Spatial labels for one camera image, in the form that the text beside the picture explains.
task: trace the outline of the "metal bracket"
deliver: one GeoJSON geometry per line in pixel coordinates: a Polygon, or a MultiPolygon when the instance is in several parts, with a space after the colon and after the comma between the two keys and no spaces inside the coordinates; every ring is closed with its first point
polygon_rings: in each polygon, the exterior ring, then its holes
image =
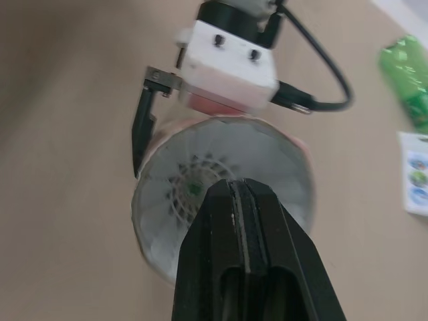
{"type": "Polygon", "coordinates": [[[162,92],[164,97],[169,98],[173,90],[181,88],[181,83],[181,78],[175,74],[150,66],[146,69],[144,86],[132,125],[132,161],[135,177],[138,176],[156,122],[156,118],[151,114],[154,96],[157,92],[162,92]]]}

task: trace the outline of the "white label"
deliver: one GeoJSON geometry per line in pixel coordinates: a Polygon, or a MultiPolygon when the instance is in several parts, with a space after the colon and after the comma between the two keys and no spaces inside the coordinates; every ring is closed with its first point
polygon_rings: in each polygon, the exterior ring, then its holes
{"type": "Polygon", "coordinates": [[[405,192],[411,207],[428,210],[428,154],[407,151],[405,164],[405,192]]]}

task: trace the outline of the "beige table surface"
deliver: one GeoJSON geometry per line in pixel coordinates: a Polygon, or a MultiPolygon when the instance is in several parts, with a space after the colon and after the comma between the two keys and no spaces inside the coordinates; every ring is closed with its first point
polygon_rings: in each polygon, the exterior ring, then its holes
{"type": "MultiPolygon", "coordinates": [[[[130,221],[130,126],[150,64],[173,71],[173,38],[198,0],[0,3],[0,320],[171,317],[173,289],[143,262],[130,221]]],[[[405,115],[377,70],[403,34],[368,0],[290,0],[346,72],[354,106],[265,118],[313,154],[312,237],[349,320],[428,320],[428,222],[401,203],[405,115]]],[[[335,83],[286,24],[280,79],[320,98],[335,83]]],[[[172,101],[161,98],[162,118],[172,101]]]]}

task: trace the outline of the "green bottle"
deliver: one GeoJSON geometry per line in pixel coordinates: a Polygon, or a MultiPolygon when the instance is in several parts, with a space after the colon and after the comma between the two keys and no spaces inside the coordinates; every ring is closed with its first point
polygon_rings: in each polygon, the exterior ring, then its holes
{"type": "Polygon", "coordinates": [[[428,134],[428,62],[422,45],[408,35],[383,49],[379,63],[415,128],[428,134]]]}

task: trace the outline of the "white mounting block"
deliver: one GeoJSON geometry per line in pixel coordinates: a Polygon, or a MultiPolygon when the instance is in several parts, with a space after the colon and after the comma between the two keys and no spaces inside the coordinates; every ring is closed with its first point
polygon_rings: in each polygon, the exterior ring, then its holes
{"type": "Polygon", "coordinates": [[[206,114],[258,114],[278,90],[270,50],[202,21],[193,28],[181,71],[180,99],[206,114]],[[216,35],[224,39],[220,46],[216,35]],[[258,59],[250,59],[252,50],[258,59]]]}

